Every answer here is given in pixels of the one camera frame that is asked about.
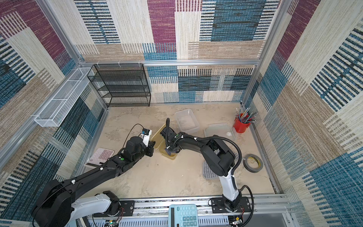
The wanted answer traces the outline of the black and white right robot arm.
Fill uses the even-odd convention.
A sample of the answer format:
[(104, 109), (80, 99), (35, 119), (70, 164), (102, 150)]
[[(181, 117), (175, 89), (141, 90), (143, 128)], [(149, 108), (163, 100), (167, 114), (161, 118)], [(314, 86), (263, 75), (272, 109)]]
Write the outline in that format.
[(229, 212), (240, 208), (241, 191), (246, 186), (238, 189), (235, 181), (234, 172), (242, 162), (241, 150), (235, 142), (217, 135), (201, 138), (184, 132), (176, 133), (168, 126), (160, 134), (165, 139), (165, 151), (169, 156), (183, 149), (200, 153), (208, 167), (219, 177), (224, 207)]

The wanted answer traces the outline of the translucent lunch box lid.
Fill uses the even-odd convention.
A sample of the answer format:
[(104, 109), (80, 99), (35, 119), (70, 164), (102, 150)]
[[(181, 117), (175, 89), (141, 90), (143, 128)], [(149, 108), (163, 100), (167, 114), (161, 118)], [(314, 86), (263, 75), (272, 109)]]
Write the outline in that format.
[(235, 140), (235, 130), (227, 123), (209, 124), (209, 126), (204, 130), (204, 134), (205, 137), (217, 135), (228, 138), (232, 141)]

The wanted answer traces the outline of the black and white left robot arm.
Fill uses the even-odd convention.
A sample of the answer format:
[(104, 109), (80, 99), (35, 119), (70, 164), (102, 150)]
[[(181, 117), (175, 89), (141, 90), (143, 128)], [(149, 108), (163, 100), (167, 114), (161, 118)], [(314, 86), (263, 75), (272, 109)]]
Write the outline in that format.
[(126, 147), (105, 163), (62, 182), (49, 181), (32, 210), (32, 223), (41, 227), (65, 227), (69, 222), (92, 213), (104, 213), (118, 199), (109, 193), (82, 199), (81, 196), (96, 186), (119, 177), (131, 169), (144, 156), (152, 157), (155, 141), (147, 144), (137, 136), (131, 137)]

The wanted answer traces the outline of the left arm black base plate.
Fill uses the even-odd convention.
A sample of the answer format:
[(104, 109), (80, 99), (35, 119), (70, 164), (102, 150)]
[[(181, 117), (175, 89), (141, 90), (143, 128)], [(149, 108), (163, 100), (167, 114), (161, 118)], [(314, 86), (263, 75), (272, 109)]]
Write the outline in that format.
[(111, 207), (103, 212), (103, 213), (96, 213), (93, 214), (95, 218), (107, 218), (107, 217), (130, 217), (133, 215), (134, 212), (134, 200), (126, 200), (126, 201), (117, 201), (112, 202)]

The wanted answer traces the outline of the dark blue cloth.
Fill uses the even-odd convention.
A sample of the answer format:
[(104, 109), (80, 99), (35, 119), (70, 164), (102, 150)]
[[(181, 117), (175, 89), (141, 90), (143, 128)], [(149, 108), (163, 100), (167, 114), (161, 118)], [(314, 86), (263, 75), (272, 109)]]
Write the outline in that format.
[(174, 157), (177, 154), (176, 151), (171, 149), (170, 147), (165, 148), (165, 152), (166, 152), (166, 155), (169, 157)]

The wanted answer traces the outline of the translucent white lunch box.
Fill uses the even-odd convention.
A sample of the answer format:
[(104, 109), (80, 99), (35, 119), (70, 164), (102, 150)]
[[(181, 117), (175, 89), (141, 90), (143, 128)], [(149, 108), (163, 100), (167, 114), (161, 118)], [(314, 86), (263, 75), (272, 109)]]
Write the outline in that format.
[(181, 132), (193, 134), (200, 130), (199, 122), (191, 109), (176, 112), (175, 118)]

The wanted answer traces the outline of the grey striped cloth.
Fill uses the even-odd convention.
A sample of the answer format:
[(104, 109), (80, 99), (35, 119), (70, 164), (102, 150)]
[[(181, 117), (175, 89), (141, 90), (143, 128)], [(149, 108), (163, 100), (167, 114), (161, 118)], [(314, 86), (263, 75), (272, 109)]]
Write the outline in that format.
[(215, 174), (210, 167), (208, 166), (207, 162), (204, 161), (203, 165), (202, 165), (202, 176), (206, 179), (206, 180), (214, 180), (214, 179), (218, 179), (219, 176), (217, 174)]

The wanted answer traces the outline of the yellow lunch box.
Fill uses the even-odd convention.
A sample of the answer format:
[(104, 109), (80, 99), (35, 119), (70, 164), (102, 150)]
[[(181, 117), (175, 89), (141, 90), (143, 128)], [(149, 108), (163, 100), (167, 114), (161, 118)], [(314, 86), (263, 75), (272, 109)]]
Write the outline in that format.
[(175, 160), (177, 158), (178, 154), (172, 153), (171, 155), (168, 155), (168, 153), (165, 151), (165, 148), (166, 148), (166, 144), (165, 144), (165, 141), (163, 140), (158, 147), (159, 152), (161, 153), (161, 155), (163, 157), (168, 158), (170, 160)]

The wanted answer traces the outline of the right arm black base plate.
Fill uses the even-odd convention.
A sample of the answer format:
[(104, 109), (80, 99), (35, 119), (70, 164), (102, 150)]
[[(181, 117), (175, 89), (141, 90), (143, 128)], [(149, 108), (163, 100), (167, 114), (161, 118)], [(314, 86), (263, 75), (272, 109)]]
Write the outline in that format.
[(229, 201), (224, 197), (210, 199), (213, 213), (242, 213), (251, 212), (252, 203), (248, 197), (241, 197), (239, 200)]

